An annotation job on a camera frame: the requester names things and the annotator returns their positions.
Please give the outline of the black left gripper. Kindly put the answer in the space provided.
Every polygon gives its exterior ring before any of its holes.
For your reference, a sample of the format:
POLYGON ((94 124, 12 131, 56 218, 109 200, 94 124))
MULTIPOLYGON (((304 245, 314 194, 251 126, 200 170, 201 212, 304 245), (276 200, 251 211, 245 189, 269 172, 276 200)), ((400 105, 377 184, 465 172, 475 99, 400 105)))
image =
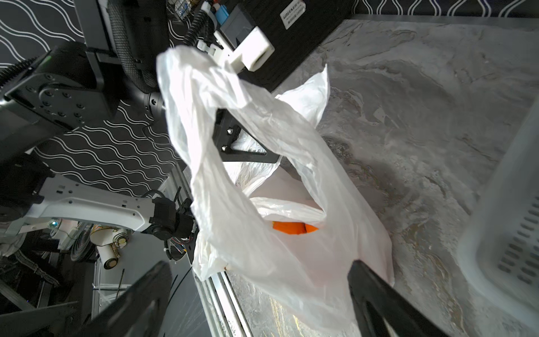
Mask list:
POLYGON ((114 103, 131 101, 164 119, 157 56, 171 46, 173 24, 187 31, 203 1, 75 1, 97 88, 114 103))

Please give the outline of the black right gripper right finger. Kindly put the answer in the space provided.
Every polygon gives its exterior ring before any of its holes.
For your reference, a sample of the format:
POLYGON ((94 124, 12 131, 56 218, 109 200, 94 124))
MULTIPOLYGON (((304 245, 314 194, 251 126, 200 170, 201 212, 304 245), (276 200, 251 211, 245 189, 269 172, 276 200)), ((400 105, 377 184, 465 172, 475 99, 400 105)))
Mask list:
POLYGON ((445 336, 363 261, 353 262, 348 284, 362 336, 445 336))

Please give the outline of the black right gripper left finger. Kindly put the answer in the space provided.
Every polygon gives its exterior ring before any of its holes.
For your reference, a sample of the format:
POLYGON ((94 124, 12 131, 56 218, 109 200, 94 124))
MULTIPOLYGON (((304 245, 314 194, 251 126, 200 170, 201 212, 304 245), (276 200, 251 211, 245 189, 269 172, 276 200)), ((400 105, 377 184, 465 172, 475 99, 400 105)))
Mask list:
POLYGON ((158 336, 171 288, 171 268, 160 261, 73 336, 158 336))

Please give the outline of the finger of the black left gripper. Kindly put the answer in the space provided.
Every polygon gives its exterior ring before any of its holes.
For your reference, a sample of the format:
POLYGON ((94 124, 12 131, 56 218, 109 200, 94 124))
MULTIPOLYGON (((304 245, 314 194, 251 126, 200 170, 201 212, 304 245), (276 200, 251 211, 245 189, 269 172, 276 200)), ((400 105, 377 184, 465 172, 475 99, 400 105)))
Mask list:
POLYGON ((276 164, 280 156, 261 145, 228 110, 216 112, 213 142, 223 162, 276 164))

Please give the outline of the orange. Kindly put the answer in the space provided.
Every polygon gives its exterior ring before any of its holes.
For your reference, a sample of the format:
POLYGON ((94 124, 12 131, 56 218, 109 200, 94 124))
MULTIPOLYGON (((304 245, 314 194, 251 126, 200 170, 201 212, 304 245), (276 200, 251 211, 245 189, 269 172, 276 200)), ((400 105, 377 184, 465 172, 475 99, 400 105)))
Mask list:
POLYGON ((301 235, 307 233, 313 233, 318 230, 318 227, 309 225, 302 222, 281 222, 273 221, 272 227, 274 230, 277 230, 281 233, 290 234, 290 235, 301 235))

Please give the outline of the white printed plastic bag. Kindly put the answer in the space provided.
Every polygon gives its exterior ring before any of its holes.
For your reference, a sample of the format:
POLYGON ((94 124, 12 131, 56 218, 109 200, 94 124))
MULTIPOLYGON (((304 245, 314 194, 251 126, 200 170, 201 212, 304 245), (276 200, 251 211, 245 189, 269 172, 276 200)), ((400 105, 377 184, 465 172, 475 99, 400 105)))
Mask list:
POLYGON ((191 172, 198 278, 232 270, 312 329, 355 325, 348 272, 360 260, 393 283, 392 243, 316 129, 330 97, 328 72, 272 95, 179 46, 158 56, 157 77, 171 143, 191 172), (225 164, 212 136, 219 109, 289 160, 298 177, 279 164, 225 164), (274 230, 273 221, 318 230, 290 235, 274 230))

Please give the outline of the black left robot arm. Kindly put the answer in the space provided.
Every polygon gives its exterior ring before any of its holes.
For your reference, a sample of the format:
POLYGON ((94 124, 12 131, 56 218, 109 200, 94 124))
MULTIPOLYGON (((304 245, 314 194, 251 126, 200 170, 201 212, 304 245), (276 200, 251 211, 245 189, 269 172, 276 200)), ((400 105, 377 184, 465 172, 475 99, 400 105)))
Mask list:
POLYGON ((275 89, 297 66, 287 1, 3 1, 1 221, 78 220, 177 242, 188 202, 158 186, 184 160, 156 61, 186 47, 275 89))

